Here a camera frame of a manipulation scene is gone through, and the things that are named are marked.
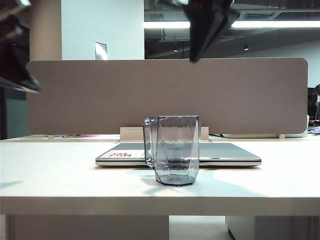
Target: transparent mug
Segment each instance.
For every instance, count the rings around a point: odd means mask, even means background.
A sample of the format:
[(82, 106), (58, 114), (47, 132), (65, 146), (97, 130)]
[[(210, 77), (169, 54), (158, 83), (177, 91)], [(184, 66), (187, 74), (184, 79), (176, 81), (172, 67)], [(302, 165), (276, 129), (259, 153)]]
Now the transparent mug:
[(193, 184), (199, 171), (199, 116), (150, 116), (143, 121), (145, 164), (164, 185)]

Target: white desk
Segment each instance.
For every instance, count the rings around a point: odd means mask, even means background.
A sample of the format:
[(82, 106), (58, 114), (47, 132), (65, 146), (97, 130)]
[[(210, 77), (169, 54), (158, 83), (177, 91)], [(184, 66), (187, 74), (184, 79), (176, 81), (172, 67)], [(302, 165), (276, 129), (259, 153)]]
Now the white desk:
[(2, 141), (1, 214), (320, 215), (320, 136), (223, 141), (260, 156), (262, 165), (202, 169), (183, 187), (162, 186), (148, 168), (97, 167), (95, 157), (112, 142)]

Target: fluorescent light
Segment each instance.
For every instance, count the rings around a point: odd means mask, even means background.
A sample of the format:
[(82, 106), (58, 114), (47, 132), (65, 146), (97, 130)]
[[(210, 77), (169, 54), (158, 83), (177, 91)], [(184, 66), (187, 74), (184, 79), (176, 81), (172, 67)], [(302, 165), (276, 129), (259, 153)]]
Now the fluorescent light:
[[(189, 21), (145, 21), (145, 29), (188, 29)], [(320, 28), (320, 21), (235, 21), (234, 29), (256, 28)]]
[(188, 29), (189, 21), (145, 21), (143, 23), (145, 29)]
[(234, 29), (255, 28), (320, 28), (320, 21), (235, 21)]

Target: laptop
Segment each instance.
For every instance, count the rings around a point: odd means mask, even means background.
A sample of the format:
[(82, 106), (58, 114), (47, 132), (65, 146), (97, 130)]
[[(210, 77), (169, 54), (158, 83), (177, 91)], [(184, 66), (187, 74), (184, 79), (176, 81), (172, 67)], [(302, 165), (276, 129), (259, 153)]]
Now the laptop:
[[(119, 143), (95, 159), (98, 166), (141, 167), (145, 166), (144, 144)], [(241, 147), (226, 142), (201, 142), (199, 144), (199, 163), (202, 167), (253, 167), (262, 163), (259, 156)]]

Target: desk divider panel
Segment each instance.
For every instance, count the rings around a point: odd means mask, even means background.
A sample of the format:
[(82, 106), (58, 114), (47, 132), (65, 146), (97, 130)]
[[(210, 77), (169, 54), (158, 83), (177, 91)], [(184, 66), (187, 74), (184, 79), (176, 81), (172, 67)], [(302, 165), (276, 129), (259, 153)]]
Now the desk divider panel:
[(32, 134), (118, 134), (152, 115), (200, 115), (210, 133), (306, 129), (308, 64), (300, 57), (38, 60), (27, 94)]

